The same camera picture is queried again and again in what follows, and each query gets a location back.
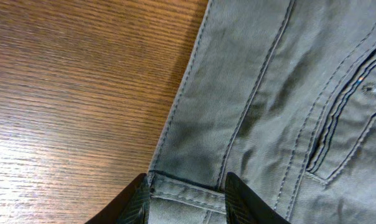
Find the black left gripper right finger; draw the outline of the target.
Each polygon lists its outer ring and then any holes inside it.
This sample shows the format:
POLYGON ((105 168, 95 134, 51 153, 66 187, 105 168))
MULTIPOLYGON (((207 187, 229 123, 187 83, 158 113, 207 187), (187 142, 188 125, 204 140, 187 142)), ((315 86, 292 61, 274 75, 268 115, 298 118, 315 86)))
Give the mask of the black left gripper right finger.
POLYGON ((225 180, 225 209, 228 224, 290 224, 233 172, 225 180))

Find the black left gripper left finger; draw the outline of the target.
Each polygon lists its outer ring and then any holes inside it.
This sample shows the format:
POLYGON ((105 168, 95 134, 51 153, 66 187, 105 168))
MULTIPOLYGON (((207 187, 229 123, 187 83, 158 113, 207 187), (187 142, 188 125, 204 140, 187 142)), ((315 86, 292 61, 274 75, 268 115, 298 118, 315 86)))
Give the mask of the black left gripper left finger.
POLYGON ((139 174, 86 224, 148 224, 150 192, 147 174, 139 174))

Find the grey shorts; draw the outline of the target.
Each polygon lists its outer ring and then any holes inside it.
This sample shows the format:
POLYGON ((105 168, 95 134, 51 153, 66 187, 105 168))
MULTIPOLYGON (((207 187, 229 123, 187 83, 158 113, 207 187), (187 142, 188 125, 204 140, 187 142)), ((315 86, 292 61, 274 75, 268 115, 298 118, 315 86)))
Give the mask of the grey shorts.
POLYGON ((210 1, 149 168, 150 223, 376 223, 376 0, 210 1))

